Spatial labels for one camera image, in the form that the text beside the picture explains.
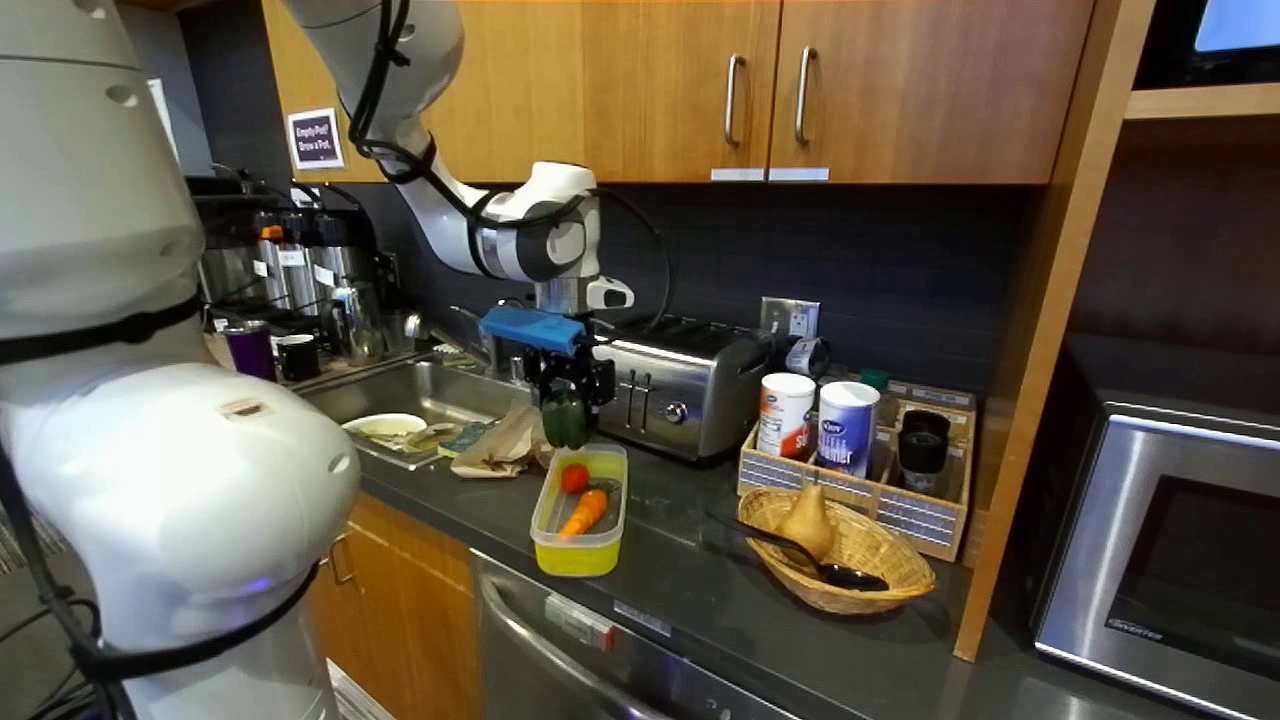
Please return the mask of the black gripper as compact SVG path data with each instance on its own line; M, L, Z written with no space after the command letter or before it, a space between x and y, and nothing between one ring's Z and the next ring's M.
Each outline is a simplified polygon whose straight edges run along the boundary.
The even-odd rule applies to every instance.
M528 380L541 399L582 399L587 408L605 408L616 392L616 363L595 361L591 352L581 352L581 357L534 352Z

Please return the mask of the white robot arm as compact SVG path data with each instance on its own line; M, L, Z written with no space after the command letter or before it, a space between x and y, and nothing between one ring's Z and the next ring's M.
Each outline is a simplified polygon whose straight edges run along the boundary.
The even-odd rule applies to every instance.
M302 596L358 457L212 361L203 230L115 0L0 0L0 472L95 613L41 596L102 720L337 720Z

